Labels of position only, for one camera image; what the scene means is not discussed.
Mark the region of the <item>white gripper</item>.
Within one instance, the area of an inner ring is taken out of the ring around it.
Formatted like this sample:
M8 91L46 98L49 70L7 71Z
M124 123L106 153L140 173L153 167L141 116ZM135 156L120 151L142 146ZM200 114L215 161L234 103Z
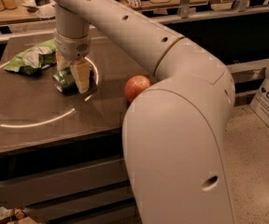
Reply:
M88 30L54 31L56 45L57 70L64 70L70 65L70 70L75 79L78 91L86 92L90 87L90 63L81 57L85 57L90 50L91 38Z

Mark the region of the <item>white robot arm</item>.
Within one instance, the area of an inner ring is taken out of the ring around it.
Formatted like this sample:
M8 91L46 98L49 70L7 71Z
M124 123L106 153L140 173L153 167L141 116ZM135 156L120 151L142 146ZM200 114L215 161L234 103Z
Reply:
M114 0L54 0L55 41L68 60L90 23L154 75L122 125L143 224L236 224L223 136L234 107L224 63L187 37Z

